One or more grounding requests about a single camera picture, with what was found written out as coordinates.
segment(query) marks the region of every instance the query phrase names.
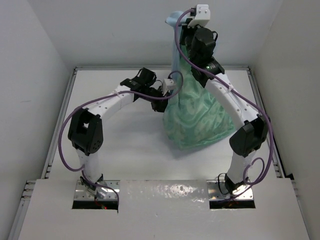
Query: black wire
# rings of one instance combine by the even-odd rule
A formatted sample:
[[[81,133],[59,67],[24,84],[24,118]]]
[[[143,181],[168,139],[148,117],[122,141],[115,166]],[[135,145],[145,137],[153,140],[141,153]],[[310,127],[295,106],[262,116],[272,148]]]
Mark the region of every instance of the black wire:
[[[226,173],[220,173],[220,174],[218,175],[218,188],[219,188],[219,191],[220,191],[220,193],[221,193],[222,195],[227,195],[228,192],[227,192],[227,193],[223,193],[223,192],[221,191],[221,187],[220,187],[220,176],[221,176],[222,174],[226,175]]]

